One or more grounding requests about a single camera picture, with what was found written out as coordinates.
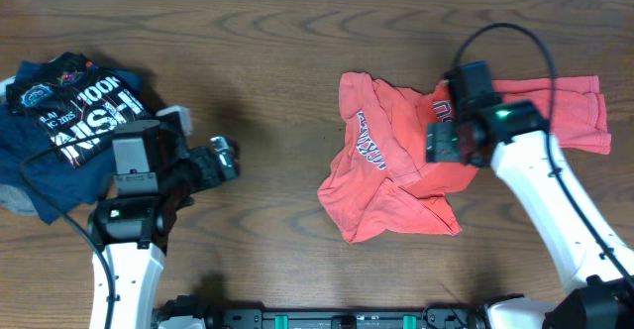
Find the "orange red t-shirt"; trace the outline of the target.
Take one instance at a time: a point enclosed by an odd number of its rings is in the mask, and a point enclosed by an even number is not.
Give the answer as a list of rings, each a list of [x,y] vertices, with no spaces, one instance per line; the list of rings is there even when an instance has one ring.
[[[495,80],[504,101],[530,100],[542,114],[556,103],[554,132],[564,148],[607,155],[611,135],[598,76]],[[385,231],[450,235],[462,230],[447,196],[465,190],[473,166],[425,160],[428,125],[450,122],[454,111],[446,82],[429,94],[392,86],[364,72],[347,72],[339,84],[345,144],[330,164],[317,196],[348,243]]]

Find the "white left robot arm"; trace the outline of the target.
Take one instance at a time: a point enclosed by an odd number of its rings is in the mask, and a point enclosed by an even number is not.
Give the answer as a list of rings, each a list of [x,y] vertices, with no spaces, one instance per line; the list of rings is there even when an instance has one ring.
[[[93,328],[203,327],[201,316],[169,313],[153,319],[168,235],[193,194],[239,175],[237,147],[217,136],[189,148],[176,122],[142,120],[112,135],[117,194],[90,214],[93,256]]]

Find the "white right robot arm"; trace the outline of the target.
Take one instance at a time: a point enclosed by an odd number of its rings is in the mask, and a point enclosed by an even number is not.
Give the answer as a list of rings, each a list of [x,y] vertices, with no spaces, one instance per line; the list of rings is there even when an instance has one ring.
[[[598,211],[529,101],[476,108],[428,126],[430,163],[489,167],[514,193],[555,264],[564,299],[484,306],[475,328],[630,328],[633,252]]]

